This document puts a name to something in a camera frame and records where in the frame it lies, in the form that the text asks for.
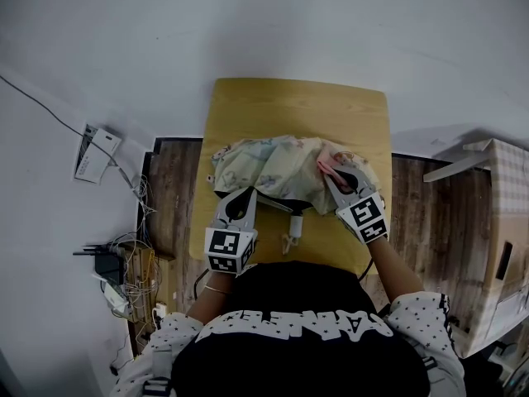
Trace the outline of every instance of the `white electrical box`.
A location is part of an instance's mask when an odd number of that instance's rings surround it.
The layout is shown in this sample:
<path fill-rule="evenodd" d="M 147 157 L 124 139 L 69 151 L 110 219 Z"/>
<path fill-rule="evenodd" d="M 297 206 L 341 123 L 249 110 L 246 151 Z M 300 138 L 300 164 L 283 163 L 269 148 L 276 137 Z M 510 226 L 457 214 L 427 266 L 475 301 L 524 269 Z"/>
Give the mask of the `white electrical box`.
<path fill-rule="evenodd" d="M 114 136 L 110 132 L 87 125 L 81 148 L 79 149 L 74 178 L 92 184 L 99 184 L 110 158 L 93 144 L 105 150 L 109 155 L 114 156 L 121 142 L 121 138 Z"/>
<path fill-rule="evenodd" d="M 126 313 L 128 302 L 108 282 L 105 283 L 104 294 L 113 309 L 122 314 Z"/>

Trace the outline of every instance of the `crumpled cloth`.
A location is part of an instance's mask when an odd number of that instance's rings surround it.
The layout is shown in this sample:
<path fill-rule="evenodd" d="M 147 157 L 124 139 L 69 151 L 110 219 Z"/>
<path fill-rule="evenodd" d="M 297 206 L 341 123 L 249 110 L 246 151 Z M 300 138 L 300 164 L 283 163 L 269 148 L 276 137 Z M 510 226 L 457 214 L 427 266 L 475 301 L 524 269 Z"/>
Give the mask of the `crumpled cloth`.
<path fill-rule="evenodd" d="M 346 185 L 333 166 L 348 165 L 362 170 L 380 190 L 379 179 L 366 159 L 321 138 L 277 136 L 242 140 L 221 148 L 212 156 L 212 163 L 215 176 L 208 180 L 215 191 L 230 193 L 254 186 L 273 198 L 309 202 L 321 215 L 336 209 L 323 173 Z"/>

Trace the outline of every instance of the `black and white marker cube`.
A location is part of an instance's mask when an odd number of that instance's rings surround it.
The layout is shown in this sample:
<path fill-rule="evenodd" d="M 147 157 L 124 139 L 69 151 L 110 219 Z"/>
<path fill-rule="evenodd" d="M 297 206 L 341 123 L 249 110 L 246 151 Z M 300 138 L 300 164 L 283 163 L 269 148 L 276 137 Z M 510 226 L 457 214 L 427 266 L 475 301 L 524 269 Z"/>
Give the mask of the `black and white marker cube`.
<path fill-rule="evenodd" d="M 384 216 L 384 203 L 379 193 L 336 210 L 336 216 L 351 230 L 362 244 L 381 236 L 388 236 L 389 225 Z"/>
<path fill-rule="evenodd" d="M 240 274 L 255 251 L 257 231 L 238 232 L 206 228 L 204 253 L 209 269 L 228 274 Z"/>

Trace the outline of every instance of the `person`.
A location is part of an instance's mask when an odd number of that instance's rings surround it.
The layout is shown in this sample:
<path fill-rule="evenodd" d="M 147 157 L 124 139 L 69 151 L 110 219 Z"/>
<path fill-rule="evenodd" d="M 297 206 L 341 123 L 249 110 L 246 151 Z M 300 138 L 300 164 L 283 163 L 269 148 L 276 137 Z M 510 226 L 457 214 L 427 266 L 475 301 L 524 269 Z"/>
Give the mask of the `person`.
<path fill-rule="evenodd" d="M 384 319 L 355 275 L 330 266 L 213 273 L 186 315 L 161 321 L 112 396 L 464 396 L 448 298 L 424 291 L 385 237 L 367 246 L 391 302 Z"/>

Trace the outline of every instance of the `white wall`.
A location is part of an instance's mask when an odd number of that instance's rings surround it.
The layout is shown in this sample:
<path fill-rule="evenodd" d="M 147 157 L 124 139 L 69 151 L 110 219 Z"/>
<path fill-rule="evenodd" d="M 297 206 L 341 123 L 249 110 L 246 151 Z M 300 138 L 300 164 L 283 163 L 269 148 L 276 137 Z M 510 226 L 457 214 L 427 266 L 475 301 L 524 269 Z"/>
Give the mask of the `white wall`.
<path fill-rule="evenodd" d="M 9 74 L 82 131 L 71 108 Z M 74 182 L 78 148 L 72 132 L 0 81 L 0 379 L 18 380 L 28 396 L 107 395 L 116 381 L 110 362 L 127 334 L 90 275 L 93 258 L 72 252 L 132 230 L 135 198 L 115 170 L 100 186 Z M 117 159 L 139 171 L 143 152 L 126 141 Z M 122 364 L 129 354 L 120 354 Z"/>
<path fill-rule="evenodd" d="M 0 72 L 117 129 L 133 170 L 156 136 L 201 136 L 231 76 L 384 91 L 398 152 L 524 141 L 528 48 L 529 0 L 0 0 Z M 30 395 L 105 392 L 122 328 L 71 251 L 130 229 L 134 199 L 116 172 L 72 183 L 77 138 L 5 84 L 0 115 L 0 356 Z"/>
<path fill-rule="evenodd" d="M 145 146 L 201 136 L 226 76 L 382 90 L 395 151 L 525 140 L 527 19 L 529 0 L 0 0 L 6 63 Z"/>

